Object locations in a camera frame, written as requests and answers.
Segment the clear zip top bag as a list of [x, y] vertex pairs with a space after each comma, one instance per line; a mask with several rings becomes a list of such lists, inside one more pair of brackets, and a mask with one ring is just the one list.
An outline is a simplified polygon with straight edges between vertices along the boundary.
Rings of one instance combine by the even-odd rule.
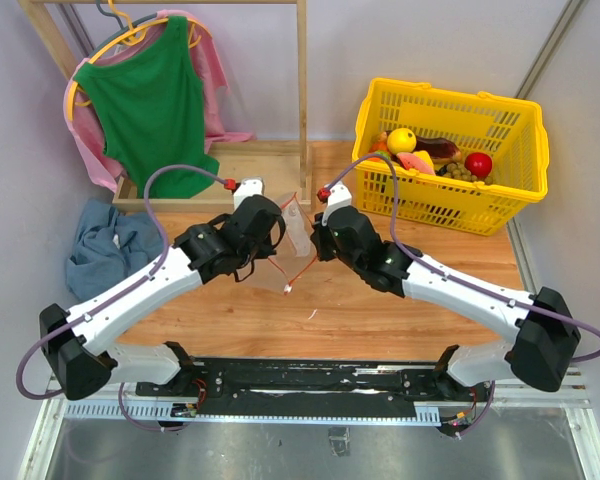
[[254, 273], [246, 284], [286, 295], [316, 260], [316, 249], [310, 240], [311, 220], [297, 194], [286, 193], [278, 197], [276, 203], [281, 208], [286, 231], [273, 256], [255, 261]]

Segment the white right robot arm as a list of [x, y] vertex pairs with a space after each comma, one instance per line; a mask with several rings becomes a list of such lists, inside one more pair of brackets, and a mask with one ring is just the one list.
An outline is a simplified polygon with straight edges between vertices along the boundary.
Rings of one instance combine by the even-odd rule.
[[311, 241], [321, 261], [337, 259], [372, 289], [442, 306], [498, 334], [496, 342], [447, 347], [433, 370], [435, 392], [454, 400], [486, 381], [518, 379], [543, 392], [562, 385], [581, 334], [561, 294], [511, 290], [450, 269], [387, 241], [352, 206], [319, 213]]

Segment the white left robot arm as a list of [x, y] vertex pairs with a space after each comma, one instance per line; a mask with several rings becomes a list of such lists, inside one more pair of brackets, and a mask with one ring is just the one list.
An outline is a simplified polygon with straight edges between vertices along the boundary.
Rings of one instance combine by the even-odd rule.
[[177, 342], [124, 346], [131, 326], [180, 295], [221, 275], [237, 276], [274, 254], [272, 232], [283, 234], [280, 207], [262, 195], [244, 199], [231, 214], [189, 227], [141, 270], [92, 300], [65, 311], [53, 304], [39, 316], [48, 335], [42, 351], [69, 400], [108, 384], [150, 383], [180, 396], [194, 383], [194, 365]]

